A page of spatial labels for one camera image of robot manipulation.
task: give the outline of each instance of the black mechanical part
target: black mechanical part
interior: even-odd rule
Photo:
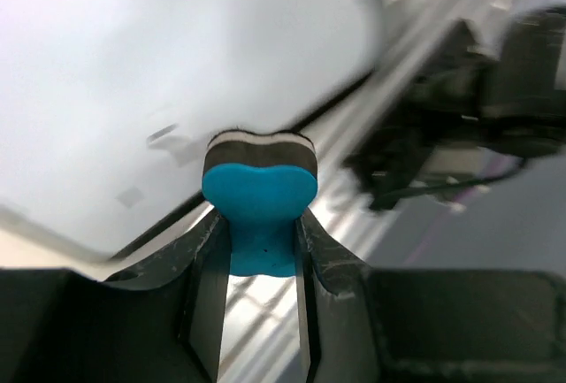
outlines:
[[[6,383],[214,382],[230,241],[212,211],[148,259],[94,282],[0,271]],[[566,380],[566,285],[544,272],[371,268],[310,211],[296,221],[309,383]]]
[[[566,143],[566,6],[517,19],[498,60],[480,50],[468,25],[457,22],[394,108],[345,161],[361,189],[372,194],[371,209],[392,209],[417,195],[447,192],[450,198],[460,188],[517,175],[528,159],[560,153]],[[425,164],[436,149],[455,143],[521,160],[495,177],[449,175],[458,183],[409,187],[413,181],[435,181]]]

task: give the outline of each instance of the blue sponge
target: blue sponge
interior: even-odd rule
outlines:
[[[203,194],[229,222],[232,275],[294,275],[294,221],[317,195],[308,139],[240,130],[217,135],[205,158]]]

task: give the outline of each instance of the purple line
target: purple line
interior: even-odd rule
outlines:
[[[504,156],[495,157],[490,161],[484,171],[480,172],[480,176],[488,176],[494,175],[501,171],[506,165],[509,164],[508,158]],[[458,194],[454,202],[455,203],[464,203],[471,199],[476,192],[478,191],[477,188],[472,187],[468,188],[467,190],[463,191],[462,193]],[[409,256],[403,261],[403,265],[412,265],[414,264],[422,255],[425,253],[432,245],[434,240],[436,240],[436,236],[438,235],[438,231],[442,228],[442,225],[450,218],[450,210],[443,211],[426,229],[423,238],[417,244],[417,246],[413,249],[413,251],[409,254]]]

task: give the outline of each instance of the wire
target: wire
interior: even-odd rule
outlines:
[[[429,187],[408,187],[408,188],[402,188],[400,190],[394,190],[387,194],[380,195],[379,197],[377,197],[373,205],[396,202],[401,199],[417,197],[419,195],[434,195],[436,193],[441,193],[446,190],[455,190],[461,188],[470,188],[475,186],[485,186],[488,184],[493,184],[495,182],[507,180],[509,178],[518,175],[520,172],[524,170],[524,168],[527,166],[528,163],[529,163],[528,159],[521,158],[519,163],[514,168],[511,168],[510,170],[500,175],[495,175],[493,177],[473,178],[471,180],[456,182],[455,184],[441,184],[441,185],[429,186]]]

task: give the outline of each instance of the blue object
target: blue object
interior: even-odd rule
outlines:
[[[203,194],[230,223],[232,275],[294,275],[294,221],[317,195],[299,166],[222,164],[203,175]]]

